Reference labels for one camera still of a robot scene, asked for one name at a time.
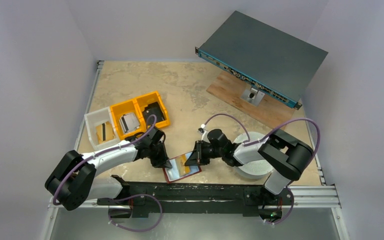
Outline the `red leather card holder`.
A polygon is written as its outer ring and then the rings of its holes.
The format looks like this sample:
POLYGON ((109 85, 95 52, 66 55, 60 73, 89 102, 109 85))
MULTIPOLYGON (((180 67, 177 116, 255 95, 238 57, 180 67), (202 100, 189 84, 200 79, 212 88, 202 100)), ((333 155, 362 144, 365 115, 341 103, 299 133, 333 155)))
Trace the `red leather card holder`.
POLYGON ((168 162, 171 164, 171 168, 163 169, 164 177, 167 183, 174 183, 176 181, 198 174, 202 171, 198 165, 185 166, 185 162, 188 160, 191 154, 192 152, 190 151, 168 160, 168 162))

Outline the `orange gold credit card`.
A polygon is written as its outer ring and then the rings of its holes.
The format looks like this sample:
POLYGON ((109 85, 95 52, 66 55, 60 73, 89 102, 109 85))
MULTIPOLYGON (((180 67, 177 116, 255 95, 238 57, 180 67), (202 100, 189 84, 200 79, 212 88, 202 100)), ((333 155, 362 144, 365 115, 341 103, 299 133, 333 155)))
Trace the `orange gold credit card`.
POLYGON ((181 155, 175 158, 179 176, 184 176, 191 172, 190 167, 185 165, 186 161, 187 157, 185 155, 181 155))

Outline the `gold card with black stripe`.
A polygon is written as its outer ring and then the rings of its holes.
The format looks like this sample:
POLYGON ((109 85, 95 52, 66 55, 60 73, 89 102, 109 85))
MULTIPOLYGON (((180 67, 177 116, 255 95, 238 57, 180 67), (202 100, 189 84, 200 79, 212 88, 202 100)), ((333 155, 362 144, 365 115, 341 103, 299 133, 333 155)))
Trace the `gold card with black stripe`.
POLYGON ((109 121, 95 127, 98 144, 103 144, 115 139, 113 127, 109 121))

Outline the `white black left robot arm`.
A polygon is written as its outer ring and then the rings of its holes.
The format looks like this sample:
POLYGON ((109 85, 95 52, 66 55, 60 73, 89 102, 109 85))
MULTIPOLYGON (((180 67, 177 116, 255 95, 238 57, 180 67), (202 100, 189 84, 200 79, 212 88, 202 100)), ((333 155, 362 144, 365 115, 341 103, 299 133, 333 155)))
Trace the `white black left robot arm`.
POLYGON ((97 180, 96 177, 140 159, 149 159, 154 168, 171 168, 165 139, 165 133, 154 127, 100 151, 79 153, 70 150, 47 178, 44 187, 52 194, 54 204, 62 205, 68 211, 92 199, 106 198, 122 205, 129 199, 129 191, 122 179, 112 176, 97 180))

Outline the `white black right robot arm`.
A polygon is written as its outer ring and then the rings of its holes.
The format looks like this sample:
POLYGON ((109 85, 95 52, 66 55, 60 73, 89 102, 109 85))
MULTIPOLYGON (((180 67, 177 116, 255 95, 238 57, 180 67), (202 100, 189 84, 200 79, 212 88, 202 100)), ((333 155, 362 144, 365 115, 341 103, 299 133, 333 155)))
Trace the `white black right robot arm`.
POLYGON ((265 181, 260 196, 268 204, 280 198, 282 190, 300 179, 314 150, 282 129, 277 129, 262 142, 254 144, 234 143, 220 129, 206 135, 208 141, 197 140, 185 166, 204 166, 211 159, 221 158, 230 167, 265 160, 273 167, 273 173, 265 181))

